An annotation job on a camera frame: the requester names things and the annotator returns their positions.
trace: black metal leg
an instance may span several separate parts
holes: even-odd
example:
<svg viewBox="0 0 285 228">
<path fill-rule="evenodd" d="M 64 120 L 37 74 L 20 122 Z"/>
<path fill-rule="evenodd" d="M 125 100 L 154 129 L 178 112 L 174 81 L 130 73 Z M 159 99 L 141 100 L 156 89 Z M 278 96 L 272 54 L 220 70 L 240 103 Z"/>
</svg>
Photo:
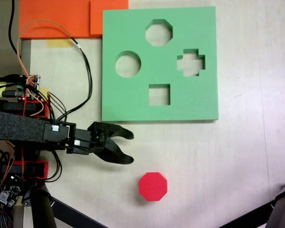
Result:
<svg viewBox="0 0 285 228">
<path fill-rule="evenodd" d="M 73 228 L 107 228 L 55 198 L 52 198 L 52 210 L 55 218 Z"/>
<path fill-rule="evenodd" d="M 273 211 L 274 201 L 271 201 L 220 228 L 257 228 L 267 223 Z"/>
<path fill-rule="evenodd" d="M 49 195 L 33 189 L 30 197 L 34 228 L 57 228 Z"/>
<path fill-rule="evenodd" d="M 265 228 L 285 228 L 285 195 L 277 200 Z"/>
</svg>

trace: orange foam board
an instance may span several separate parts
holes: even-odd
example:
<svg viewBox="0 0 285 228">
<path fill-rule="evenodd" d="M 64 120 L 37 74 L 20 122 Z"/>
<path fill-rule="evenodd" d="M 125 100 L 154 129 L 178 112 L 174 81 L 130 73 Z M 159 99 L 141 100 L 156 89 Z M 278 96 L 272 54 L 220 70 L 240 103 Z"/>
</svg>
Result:
<svg viewBox="0 0 285 228">
<path fill-rule="evenodd" d="M 103 34 L 103 10 L 126 10 L 128 0 L 91 0 L 90 35 L 101 37 Z"/>
<path fill-rule="evenodd" d="M 63 25 L 75 38 L 102 36 L 102 11 L 127 9 L 128 0 L 20 0 L 19 31 L 31 21 L 49 19 Z M 57 25 L 38 22 L 22 39 L 68 38 Z"/>
</svg>

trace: green foam board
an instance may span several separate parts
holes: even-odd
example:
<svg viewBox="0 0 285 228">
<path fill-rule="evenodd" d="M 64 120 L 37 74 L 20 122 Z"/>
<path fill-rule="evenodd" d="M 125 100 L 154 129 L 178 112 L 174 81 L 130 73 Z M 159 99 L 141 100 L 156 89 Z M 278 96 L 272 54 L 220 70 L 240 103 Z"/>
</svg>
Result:
<svg viewBox="0 0 285 228">
<path fill-rule="evenodd" d="M 103 121 L 218 119 L 215 7 L 106 10 L 103 17 Z M 156 47 L 145 33 L 159 22 L 172 30 L 172 39 Z M 177 69 L 177 59 L 186 52 L 204 58 L 197 76 Z M 140 58 L 133 77 L 115 70 L 123 53 Z M 150 105 L 149 89 L 166 85 L 169 103 Z"/>
</svg>

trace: white table surface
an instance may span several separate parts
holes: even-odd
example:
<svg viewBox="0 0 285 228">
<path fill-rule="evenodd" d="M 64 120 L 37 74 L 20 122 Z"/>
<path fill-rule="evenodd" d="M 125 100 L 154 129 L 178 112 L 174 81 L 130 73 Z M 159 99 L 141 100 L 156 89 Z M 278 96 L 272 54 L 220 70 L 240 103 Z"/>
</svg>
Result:
<svg viewBox="0 0 285 228">
<path fill-rule="evenodd" d="M 134 132 L 134 140 L 116 141 L 135 162 L 59 152 L 63 173 L 47 185 L 50 193 L 110 228 L 216 228 L 272 200 L 285 184 L 285 0 L 130 0 L 129 6 L 216 6 L 219 120 L 119 123 Z M 86 129 L 101 120 L 102 42 L 78 41 L 94 91 L 68 121 Z M 87 75 L 76 48 L 31 44 L 30 73 L 41 75 L 42 86 L 68 109 L 83 101 Z M 50 154 L 42 155 L 53 171 Z M 159 202 L 138 194 L 138 180 L 150 171 L 168 180 Z"/>
</svg>

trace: wire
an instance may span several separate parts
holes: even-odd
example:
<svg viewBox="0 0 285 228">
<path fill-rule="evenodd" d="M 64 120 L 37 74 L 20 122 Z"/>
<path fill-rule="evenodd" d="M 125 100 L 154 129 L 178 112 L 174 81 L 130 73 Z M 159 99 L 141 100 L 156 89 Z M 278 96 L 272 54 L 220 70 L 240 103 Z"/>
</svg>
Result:
<svg viewBox="0 0 285 228">
<path fill-rule="evenodd" d="M 61 27 L 67 34 L 68 36 L 74 41 L 74 43 L 77 45 L 77 47 L 79 48 L 83 58 L 84 58 L 84 61 L 85 61 L 85 66 L 86 66 L 86 69 L 87 69 L 87 74 L 88 74 L 88 84 L 89 84 L 89 93 L 88 93 L 88 97 L 87 99 L 81 103 L 80 105 L 76 106 L 75 108 L 69 110 L 68 112 L 64 113 L 63 115 L 61 115 L 57 120 L 62 120 L 63 118 L 65 118 L 67 115 L 71 114 L 72 112 L 75 112 L 76 110 L 78 110 L 79 108 L 81 108 L 82 106 L 84 106 L 88 101 L 89 99 L 91 98 L 92 96 L 92 90 L 93 90 L 93 81 L 92 81 L 92 74 L 91 74 L 91 67 L 89 65 L 89 61 L 86 57 L 86 55 L 84 54 L 83 50 L 81 49 L 80 45 L 78 44 L 78 42 L 73 38 L 73 36 L 70 34 L 69 31 L 67 31 L 67 29 L 62 26 L 61 24 L 55 22 L 55 21 L 52 21 L 52 20 L 47 20 L 47 19 L 40 19 L 40 20 L 34 20 L 28 24 L 26 24 L 23 29 L 21 30 L 21 32 L 19 33 L 19 36 L 18 36 L 18 41 L 17 41 L 17 56 L 18 56 L 18 61 L 21 65 L 21 68 L 22 70 L 24 71 L 24 74 L 26 75 L 27 78 L 29 78 L 29 74 L 23 64 L 23 62 L 21 61 L 21 58 L 20 58 L 20 55 L 19 55 L 19 44 L 20 44 L 20 40 L 21 40 L 21 36 L 22 34 L 24 33 L 24 31 L 32 24 L 34 23 L 37 23 L 37 22 L 49 22 L 49 23 L 52 23 L 52 24 L 55 24 L 59 27 Z"/>
<path fill-rule="evenodd" d="M 2 180 L 2 182 L 1 182 L 1 184 L 3 183 L 3 181 L 4 181 L 4 179 L 6 178 L 6 176 L 8 175 L 8 169 L 9 169 L 9 165 L 10 165 L 10 160 L 11 160 L 11 156 L 12 156 L 12 151 L 11 151 L 11 148 L 10 148 L 10 145 L 7 143 L 7 141 L 5 141 L 6 142 L 6 144 L 7 144 L 7 146 L 8 146 L 8 149 L 9 149 L 9 162 L 8 162 L 8 165 L 7 165 L 7 167 L 6 167 L 6 171 L 5 171 L 5 174 L 4 174 L 4 176 L 3 176 L 3 180 Z"/>
<path fill-rule="evenodd" d="M 8 219 L 6 218 L 6 214 L 2 214 L 2 220 L 3 220 L 3 222 L 4 222 L 4 226 L 5 226 L 5 228 L 9 228 L 8 227 Z"/>
<path fill-rule="evenodd" d="M 14 19 L 14 12 L 15 12 L 15 0 L 12 0 L 11 1 L 11 13 L 10 13 L 10 19 L 9 19 L 9 43 L 11 45 L 11 47 L 13 48 L 14 52 L 17 54 L 17 50 L 13 44 L 13 41 L 11 39 L 11 27 L 12 27 L 12 24 L 13 24 L 13 19 Z"/>
<path fill-rule="evenodd" d="M 6 85 L 0 85 L 0 89 L 1 88 L 8 88 L 8 87 L 12 87 L 12 86 L 22 86 L 25 89 L 27 88 L 29 91 L 35 93 L 36 95 L 38 95 L 39 97 L 41 97 L 41 99 L 43 99 L 43 101 L 45 102 L 45 104 L 49 107 L 49 103 L 47 98 L 40 92 L 38 91 L 35 87 L 31 86 L 31 85 L 27 85 L 27 84 L 21 84 L 21 83 L 11 83 L 11 84 L 6 84 Z"/>
<path fill-rule="evenodd" d="M 8 158 L 5 156 L 5 153 L 2 150 L 0 150 L 0 154 L 4 156 L 5 161 L 8 161 Z"/>
<path fill-rule="evenodd" d="M 23 146 L 21 147 L 21 179 L 24 181 L 24 151 L 23 151 Z"/>
<path fill-rule="evenodd" d="M 65 113 L 65 114 L 63 114 L 62 116 L 60 116 L 60 117 L 57 119 L 57 120 L 59 120 L 59 121 L 62 120 L 65 116 L 71 114 L 72 112 L 74 112 L 74 111 L 78 110 L 79 108 L 81 108 L 82 106 L 84 106 L 84 105 L 90 100 L 90 98 L 91 98 L 91 96 L 92 96 L 93 81 L 92 81 L 91 67 L 90 67 L 89 61 L 87 60 L 87 57 L 86 57 L 85 53 L 83 52 L 83 50 L 82 50 L 81 48 L 79 48 L 79 49 L 80 49 L 80 51 L 81 51 L 81 53 L 82 53 L 82 55 L 83 55 L 83 57 L 84 57 L 85 66 L 86 66 L 87 74 L 88 74 L 88 81 L 89 81 L 88 97 L 87 97 L 87 99 L 86 99 L 83 103 L 81 103 L 81 104 L 78 105 L 77 107 L 75 107 L 75 108 L 73 108 L 73 109 L 67 111 L 67 113 Z"/>
<path fill-rule="evenodd" d="M 31 80 L 31 78 L 33 78 L 33 77 L 35 77 L 35 76 L 32 75 L 32 76 L 28 77 L 28 79 L 27 79 L 27 85 L 29 85 L 29 84 L 31 83 L 30 80 Z M 26 91 L 28 91 L 28 93 L 29 93 L 33 98 L 35 98 L 35 100 L 39 101 L 39 103 L 41 104 L 41 107 L 42 107 L 40 111 L 38 111 L 38 112 L 36 112 L 36 113 L 34 113 L 34 114 L 32 114 L 32 115 L 29 115 L 29 116 L 35 116 L 35 115 L 41 113 L 41 112 L 44 110 L 44 105 L 43 105 L 42 101 L 40 101 L 38 98 L 36 98 L 28 89 L 26 89 Z M 27 99 L 27 95 L 25 95 L 24 108 L 25 108 L 26 99 Z"/>
<path fill-rule="evenodd" d="M 62 164 L 61 164 L 61 161 L 56 153 L 55 150 L 51 150 L 52 154 L 54 155 L 54 158 L 56 160 L 56 171 L 55 173 L 50 177 L 50 178 L 46 178 L 46 179 L 42 179 L 40 181 L 44 181 L 44 182 L 55 182 L 57 181 L 60 177 L 61 177 L 61 174 L 62 174 Z"/>
<path fill-rule="evenodd" d="M 24 31 L 25 31 L 30 25 L 32 25 L 32 24 L 34 24 L 34 23 L 37 23 L 37 22 L 49 22 L 49 23 L 58 25 L 59 27 L 61 27 L 61 28 L 68 34 L 68 36 L 69 36 L 70 38 L 72 37 L 72 35 L 66 30 L 65 27 L 63 27 L 61 24 L 59 24 L 59 23 L 57 23 L 57 22 L 55 22 L 55 21 L 52 21 L 52 20 L 40 19 L 40 20 L 34 20 L 34 21 L 32 21 L 32 22 L 26 24 L 26 25 L 23 27 L 23 29 L 20 31 L 19 36 L 18 36 L 18 40 L 17 40 L 17 56 L 18 56 L 18 61 L 19 61 L 20 65 L 21 65 L 21 68 L 22 68 L 22 70 L 24 71 L 24 74 L 25 74 L 25 76 L 26 76 L 27 78 L 29 77 L 29 74 L 28 74 L 28 72 L 27 72 L 27 70 L 26 70 L 26 68 L 25 68 L 25 66 L 24 66 L 24 64 L 23 64 L 23 62 L 21 61 L 20 54 L 19 54 L 19 45 L 20 45 L 20 40 L 21 40 L 21 37 L 22 37 Z"/>
<path fill-rule="evenodd" d="M 0 228 L 3 228 L 3 217 L 1 212 L 0 212 Z"/>
</svg>

